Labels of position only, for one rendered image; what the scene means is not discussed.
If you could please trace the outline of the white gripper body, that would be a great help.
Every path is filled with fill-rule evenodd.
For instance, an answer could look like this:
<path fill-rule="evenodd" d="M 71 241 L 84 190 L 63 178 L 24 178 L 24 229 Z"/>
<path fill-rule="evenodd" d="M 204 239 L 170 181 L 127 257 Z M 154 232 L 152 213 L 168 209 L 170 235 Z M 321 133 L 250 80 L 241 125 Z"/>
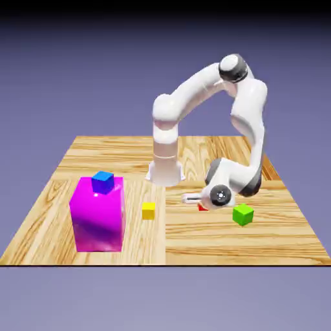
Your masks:
<path fill-rule="evenodd" d="M 202 201 L 202 193 L 185 193 L 181 199 L 184 204 L 199 204 Z"/>

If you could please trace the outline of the small yellow cube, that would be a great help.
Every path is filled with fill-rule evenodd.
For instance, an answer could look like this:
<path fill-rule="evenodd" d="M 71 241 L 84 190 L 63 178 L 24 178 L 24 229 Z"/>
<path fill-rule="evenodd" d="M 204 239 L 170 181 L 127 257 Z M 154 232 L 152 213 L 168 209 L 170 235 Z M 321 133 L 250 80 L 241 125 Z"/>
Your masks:
<path fill-rule="evenodd" d="M 155 219 L 155 203 L 144 202 L 142 204 L 142 219 L 143 220 L 154 220 Z"/>

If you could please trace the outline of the small green cube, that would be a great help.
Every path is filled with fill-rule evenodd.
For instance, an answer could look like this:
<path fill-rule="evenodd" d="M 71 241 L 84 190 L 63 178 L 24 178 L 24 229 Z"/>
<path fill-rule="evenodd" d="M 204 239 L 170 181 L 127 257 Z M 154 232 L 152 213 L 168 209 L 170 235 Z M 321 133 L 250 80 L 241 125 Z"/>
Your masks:
<path fill-rule="evenodd" d="M 253 221 L 254 209 L 246 204 L 240 204 L 233 208 L 233 221 L 240 226 L 245 226 Z"/>

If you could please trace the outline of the small blue cube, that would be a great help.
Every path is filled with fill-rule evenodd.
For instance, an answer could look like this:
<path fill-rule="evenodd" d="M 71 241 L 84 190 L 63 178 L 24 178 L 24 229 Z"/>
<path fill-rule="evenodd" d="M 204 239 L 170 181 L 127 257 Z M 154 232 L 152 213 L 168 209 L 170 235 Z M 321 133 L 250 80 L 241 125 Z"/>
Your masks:
<path fill-rule="evenodd" d="M 92 178 L 92 190 L 95 193 L 108 194 L 114 188 L 114 174 L 98 171 Z"/>

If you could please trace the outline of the large magenta box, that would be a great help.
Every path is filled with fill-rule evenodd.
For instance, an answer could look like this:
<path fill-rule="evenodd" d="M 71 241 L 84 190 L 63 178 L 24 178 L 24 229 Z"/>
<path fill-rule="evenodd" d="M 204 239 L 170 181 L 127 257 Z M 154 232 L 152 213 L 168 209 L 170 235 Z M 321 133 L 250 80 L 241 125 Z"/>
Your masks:
<path fill-rule="evenodd" d="M 69 202 L 78 252 L 120 252 L 125 233 L 123 178 L 104 195 L 92 190 L 92 177 L 81 177 Z"/>

